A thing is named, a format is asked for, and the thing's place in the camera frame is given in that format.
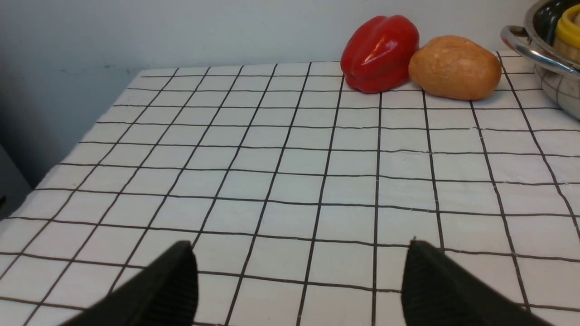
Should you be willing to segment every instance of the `gray wall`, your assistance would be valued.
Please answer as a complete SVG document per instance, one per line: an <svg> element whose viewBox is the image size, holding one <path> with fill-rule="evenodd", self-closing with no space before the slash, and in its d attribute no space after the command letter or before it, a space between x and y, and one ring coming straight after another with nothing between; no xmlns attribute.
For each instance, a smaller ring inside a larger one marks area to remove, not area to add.
<svg viewBox="0 0 580 326"><path fill-rule="evenodd" d="M337 60L374 15L504 49L534 0L0 0L0 139L33 185L140 68Z"/></svg>

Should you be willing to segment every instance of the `grid pattern tablecloth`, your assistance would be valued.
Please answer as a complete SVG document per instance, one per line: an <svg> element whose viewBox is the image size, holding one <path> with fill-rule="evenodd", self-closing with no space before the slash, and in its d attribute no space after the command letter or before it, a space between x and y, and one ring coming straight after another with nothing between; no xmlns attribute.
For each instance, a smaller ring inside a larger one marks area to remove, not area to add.
<svg viewBox="0 0 580 326"><path fill-rule="evenodd" d="M143 71L0 222L0 325L58 324L183 239L196 325L403 326L413 237L580 324L580 123L500 60L475 103L364 95L336 62Z"/></svg>

